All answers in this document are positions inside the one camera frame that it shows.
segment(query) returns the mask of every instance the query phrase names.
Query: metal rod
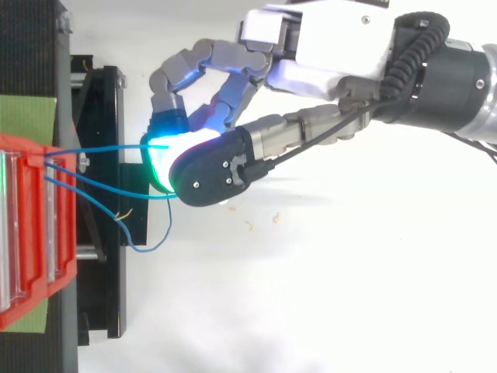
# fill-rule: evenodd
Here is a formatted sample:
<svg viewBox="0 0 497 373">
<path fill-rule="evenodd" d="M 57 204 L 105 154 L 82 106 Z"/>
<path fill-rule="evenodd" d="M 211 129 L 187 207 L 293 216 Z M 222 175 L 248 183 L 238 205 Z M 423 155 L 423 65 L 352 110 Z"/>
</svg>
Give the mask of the metal rod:
<svg viewBox="0 0 497 373">
<path fill-rule="evenodd" d="M 78 260 L 98 260 L 96 249 L 92 245 L 78 245 L 76 254 Z"/>
<path fill-rule="evenodd" d="M 73 72 L 71 74 L 71 88 L 81 88 L 85 81 L 86 74 L 83 72 Z"/>
</svg>

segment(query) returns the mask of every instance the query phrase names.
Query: cyan light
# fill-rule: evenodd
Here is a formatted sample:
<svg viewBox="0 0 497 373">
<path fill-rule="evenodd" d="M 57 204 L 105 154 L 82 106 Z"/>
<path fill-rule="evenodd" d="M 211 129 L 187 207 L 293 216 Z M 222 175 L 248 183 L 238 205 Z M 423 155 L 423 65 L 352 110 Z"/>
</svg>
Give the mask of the cyan light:
<svg viewBox="0 0 497 373">
<path fill-rule="evenodd" d="M 168 191 L 174 193 L 174 186 L 169 181 L 169 171 L 174 161 L 188 149 L 203 142 L 218 138 L 218 132 L 204 128 L 197 132 L 187 132 L 173 136 L 152 138 L 149 145 L 169 146 L 167 149 L 149 148 L 148 154 L 155 179 Z"/>
</svg>

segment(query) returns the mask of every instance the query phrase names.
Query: white object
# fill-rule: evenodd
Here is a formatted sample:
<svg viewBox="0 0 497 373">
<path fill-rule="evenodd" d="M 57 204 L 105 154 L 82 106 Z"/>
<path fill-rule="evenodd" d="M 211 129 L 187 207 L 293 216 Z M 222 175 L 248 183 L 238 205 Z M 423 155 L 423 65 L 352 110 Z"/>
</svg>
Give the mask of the white object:
<svg viewBox="0 0 497 373">
<path fill-rule="evenodd" d="M 267 10 L 251 10 L 243 23 L 242 40 L 278 44 L 283 13 Z"/>
<path fill-rule="evenodd" d="M 394 32 L 388 9 L 345 0 L 266 5 L 248 13 L 242 39 L 277 44 L 283 18 L 295 19 L 288 12 L 301 14 L 297 53 L 274 65 L 273 88 L 330 100 L 345 76 L 383 79 Z"/>
<path fill-rule="evenodd" d="M 298 64 L 362 78 L 383 78 L 394 32 L 394 17 L 388 9 L 344 0 L 267 5 L 265 9 L 302 14 Z M 365 16 L 368 24 L 363 22 Z"/>
<path fill-rule="evenodd" d="M 277 62 L 267 82 L 273 88 L 293 92 L 299 96 L 316 97 L 332 101 L 332 90 L 345 75 L 334 71 L 318 70 L 303 66 L 292 60 Z"/>
</svg>

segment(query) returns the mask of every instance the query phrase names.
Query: robotic hand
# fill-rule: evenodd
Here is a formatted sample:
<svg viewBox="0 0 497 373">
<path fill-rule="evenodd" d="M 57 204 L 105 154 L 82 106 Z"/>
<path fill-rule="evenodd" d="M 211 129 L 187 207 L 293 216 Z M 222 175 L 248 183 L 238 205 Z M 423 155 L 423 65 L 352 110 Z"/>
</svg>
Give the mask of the robotic hand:
<svg viewBox="0 0 497 373">
<path fill-rule="evenodd" d="M 200 40 L 152 74 L 153 114 L 142 139 L 152 146 L 142 152 L 152 185 L 192 206 L 216 204 L 314 145 L 353 138 L 371 119 L 497 142 L 497 46 L 449 40 L 449 31 L 434 13 L 395 19 L 388 0 L 252 10 L 237 43 Z M 187 117 L 178 93 L 206 68 L 229 78 Z M 338 105 L 235 127 L 262 85 Z"/>
</svg>

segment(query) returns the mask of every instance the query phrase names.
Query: red plastic bin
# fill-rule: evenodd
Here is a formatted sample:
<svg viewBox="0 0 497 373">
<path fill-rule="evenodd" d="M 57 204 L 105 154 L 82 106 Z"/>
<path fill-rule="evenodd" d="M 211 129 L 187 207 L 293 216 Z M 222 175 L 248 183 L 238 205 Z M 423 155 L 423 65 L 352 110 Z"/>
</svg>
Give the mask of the red plastic bin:
<svg viewBox="0 0 497 373">
<path fill-rule="evenodd" d="M 0 134 L 0 330 L 32 311 L 75 278 L 75 194 L 57 187 L 57 273 L 47 276 L 47 182 L 45 154 L 60 149 Z M 54 157 L 75 171 L 75 155 Z M 74 178 L 57 173 L 61 182 Z"/>
</svg>

